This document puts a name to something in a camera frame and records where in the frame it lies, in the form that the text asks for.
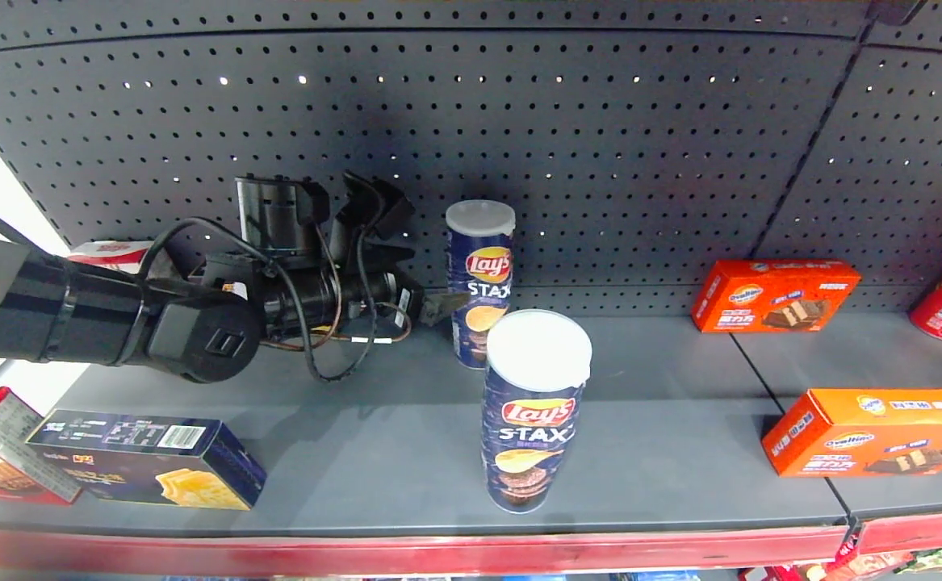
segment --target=white plastic lid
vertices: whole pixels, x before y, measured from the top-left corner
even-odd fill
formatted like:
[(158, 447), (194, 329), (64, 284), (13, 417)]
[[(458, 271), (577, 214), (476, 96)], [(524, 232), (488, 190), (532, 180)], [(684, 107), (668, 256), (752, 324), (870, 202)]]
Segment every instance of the white plastic lid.
[(466, 199), (446, 210), (446, 224), (464, 236), (512, 236), (516, 217), (506, 203), (491, 199)]
[(488, 332), (488, 364), (521, 389), (555, 392), (589, 379), (592, 342), (563, 314), (512, 312)]

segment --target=ovaltine logo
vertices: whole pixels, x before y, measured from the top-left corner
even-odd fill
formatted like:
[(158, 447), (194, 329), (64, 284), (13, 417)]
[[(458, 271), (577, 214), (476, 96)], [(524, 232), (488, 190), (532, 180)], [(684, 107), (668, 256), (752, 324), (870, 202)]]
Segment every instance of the ovaltine logo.
[(510, 248), (488, 246), (475, 250), (467, 257), (467, 274), (492, 284), (510, 277)]
[(874, 416), (883, 416), (887, 413), (887, 406), (883, 400), (868, 395), (858, 396), (858, 407)]
[(846, 433), (826, 442), (825, 446), (828, 449), (855, 448), (856, 445), (863, 445), (865, 442), (873, 441), (873, 439), (876, 439), (876, 437), (870, 433)]
[(762, 291), (764, 291), (763, 288), (757, 284), (744, 284), (732, 291), (732, 295), (729, 295), (729, 302), (734, 305), (745, 305), (757, 299)]
[(503, 404), (503, 419), (517, 426), (555, 428), (567, 422), (574, 411), (573, 399), (518, 399)]

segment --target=lay's stax can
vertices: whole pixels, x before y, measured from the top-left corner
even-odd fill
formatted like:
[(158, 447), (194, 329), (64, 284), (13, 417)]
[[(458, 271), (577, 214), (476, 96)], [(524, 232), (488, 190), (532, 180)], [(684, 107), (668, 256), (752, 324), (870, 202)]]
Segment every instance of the lay's stax can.
[(488, 336), (481, 411), (485, 486), (507, 512), (543, 503), (575, 435), (592, 342), (562, 314), (520, 310)]
[(470, 293), (453, 312), (453, 349), (460, 363), (485, 367), (485, 338), (510, 308), (514, 210), (506, 203), (468, 199), (446, 210), (449, 292)]

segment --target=robotic arm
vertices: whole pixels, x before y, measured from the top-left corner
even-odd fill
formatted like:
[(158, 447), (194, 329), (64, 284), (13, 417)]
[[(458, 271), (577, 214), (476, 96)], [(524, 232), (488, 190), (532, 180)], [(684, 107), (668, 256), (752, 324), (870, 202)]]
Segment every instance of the robotic arm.
[[(237, 178), (241, 238), (216, 222), (186, 218), (163, 232), (137, 276), (53, 257), (0, 220), (0, 357), (146, 365), (192, 382), (219, 382), (241, 372), (259, 345), (304, 352), (315, 378), (348, 376), (375, 343), (378, 305), (396, 310), (396, 324), (435, 324), (467, 301), (426, 295), (396, 268), (414, 251), (371, 245), (387, 239), (412, 214), (403, 192), (345, 174), (349, 201), (328, 244), (327, 192), (315, 182)], [(151, 261), (168, 239), (201, 225), (239, 251), (206, 257), (201, 284), (149, 279)], [(371, 314), (371, 333), (349, 369), (325, 376), (312, 349), (346, 320)], [(329, 326), (313, 343), (312, 328)], [(283, 343), (294, 337), (302, 345)]]

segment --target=ovaltine box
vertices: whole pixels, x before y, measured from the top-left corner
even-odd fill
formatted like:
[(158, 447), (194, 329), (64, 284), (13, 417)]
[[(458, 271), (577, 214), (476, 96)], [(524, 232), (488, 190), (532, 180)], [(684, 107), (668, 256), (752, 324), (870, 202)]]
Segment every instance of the ovaltine box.
[(100, 499), (248, 511), (266, 482), (220, 420), (57, 409), (27, 444)]
[(79, 484), (22, 442), (41, 419), (8, 387), (0, 387), (0, 497), (71, 504), (79, 494)]
[(942, 470), (942, 390), (808, 390), (762, 438), (784, 477)]
[(717, 261), (693, 322), (704, 333), (820, 331), (859, 280), (841, 261)]

